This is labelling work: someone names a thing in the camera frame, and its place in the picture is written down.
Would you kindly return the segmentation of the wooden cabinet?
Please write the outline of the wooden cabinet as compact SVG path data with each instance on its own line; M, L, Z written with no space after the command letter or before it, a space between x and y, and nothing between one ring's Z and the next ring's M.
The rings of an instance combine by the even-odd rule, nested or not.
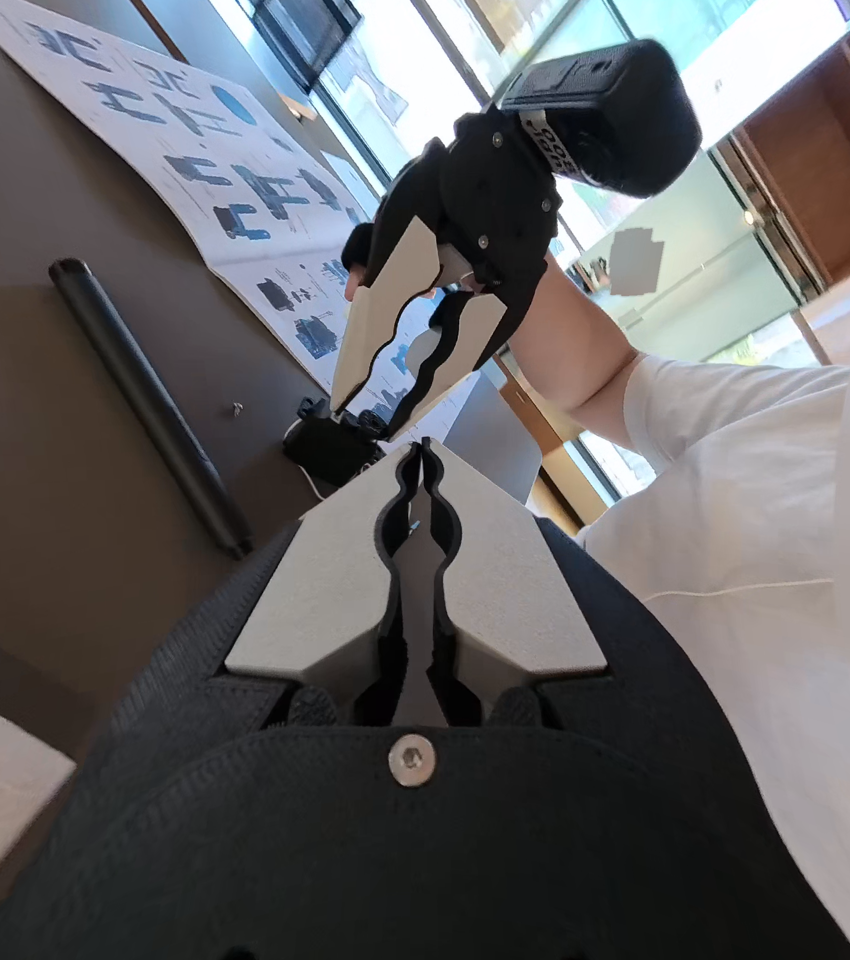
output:
M735 132L825 287L850 277L850 34Z

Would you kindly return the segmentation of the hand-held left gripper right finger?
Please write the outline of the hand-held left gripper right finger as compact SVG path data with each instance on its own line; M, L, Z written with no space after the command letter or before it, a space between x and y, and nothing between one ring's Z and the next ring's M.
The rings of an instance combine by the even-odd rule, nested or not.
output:
M433 586L427 675L445 720L480 726L503 693L599 676L607 660L535 516L441 442L421 446Z

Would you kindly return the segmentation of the pale desk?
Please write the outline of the pale desk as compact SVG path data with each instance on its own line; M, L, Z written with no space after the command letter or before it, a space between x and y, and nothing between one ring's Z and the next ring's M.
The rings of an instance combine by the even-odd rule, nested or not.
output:
M527 505L542 453L483 372L443 444L521 505Z

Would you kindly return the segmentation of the wood edged desk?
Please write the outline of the wood edged desk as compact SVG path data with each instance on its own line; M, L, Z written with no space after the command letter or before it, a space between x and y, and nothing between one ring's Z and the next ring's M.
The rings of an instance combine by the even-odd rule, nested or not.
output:
M252 521L213 543L53 285L85 261ZM314 499L280 435L305 393L155 191L0 49L0 715L75 769L0 864L0 958L279 958L254 865L290 687L227 677ZM234 417L233 402L243 404Z

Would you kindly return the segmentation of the black mesh back chair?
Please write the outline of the black mesh back chair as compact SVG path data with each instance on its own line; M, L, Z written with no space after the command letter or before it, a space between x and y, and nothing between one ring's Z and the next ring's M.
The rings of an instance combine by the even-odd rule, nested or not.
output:
M350 1L255 1L251 20L299 89L311 93L361 13Z

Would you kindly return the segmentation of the black servo motor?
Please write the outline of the black servo motor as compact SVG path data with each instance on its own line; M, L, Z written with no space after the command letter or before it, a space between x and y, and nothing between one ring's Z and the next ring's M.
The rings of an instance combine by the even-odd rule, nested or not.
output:
M341 488L384 457L386 423L373 410L335 418L325 398L304 397L283 439L285 455L311 479Z

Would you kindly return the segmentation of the printed instruction sheet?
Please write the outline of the printed instruction sheet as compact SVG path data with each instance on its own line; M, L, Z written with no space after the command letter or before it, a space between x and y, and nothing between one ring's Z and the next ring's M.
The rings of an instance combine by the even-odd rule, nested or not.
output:
M239 84L28 2L0 49L162 198L205 265L329 393L359 203Z

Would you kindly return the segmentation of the person in white shirt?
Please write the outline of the person in white shirt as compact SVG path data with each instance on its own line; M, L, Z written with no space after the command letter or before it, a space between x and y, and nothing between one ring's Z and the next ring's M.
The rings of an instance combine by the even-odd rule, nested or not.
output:
M624 416L656 478L592 524L585 549L639 600L834 578L849 377L645 358ZM716 695L786 846L850 940L850 639L834 587L647 608Z

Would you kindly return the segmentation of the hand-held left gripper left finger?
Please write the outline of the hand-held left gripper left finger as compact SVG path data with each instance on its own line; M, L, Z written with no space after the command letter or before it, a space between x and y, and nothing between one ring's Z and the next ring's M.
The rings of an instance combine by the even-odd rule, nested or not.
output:
M319 688L348 721L390 725L407 675L394 557L409 536L422 452L401 443L301 518L228 672Z

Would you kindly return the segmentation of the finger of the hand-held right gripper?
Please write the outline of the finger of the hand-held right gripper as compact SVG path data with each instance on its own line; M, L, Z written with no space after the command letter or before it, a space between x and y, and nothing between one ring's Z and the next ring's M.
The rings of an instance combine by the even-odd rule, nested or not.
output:
M445 395L482 365L481 356L492 340L506 306L495 295L448 294L430 327L410 345L407 368L414 384L399 401L388 424L387 438L394 441L431 412Z
M373 371L376 358L395 337L408 303L431 289L440 273L434 233L413 217L368 288L359 291L338 350L330 407L342 415Z

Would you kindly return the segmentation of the black precision screwdriver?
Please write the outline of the black precision screwdriver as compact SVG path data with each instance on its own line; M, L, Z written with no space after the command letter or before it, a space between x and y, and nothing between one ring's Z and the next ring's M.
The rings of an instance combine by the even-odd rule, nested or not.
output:
M70 257L48 274L216 546L235 560L248 556L247 517L94 273Z

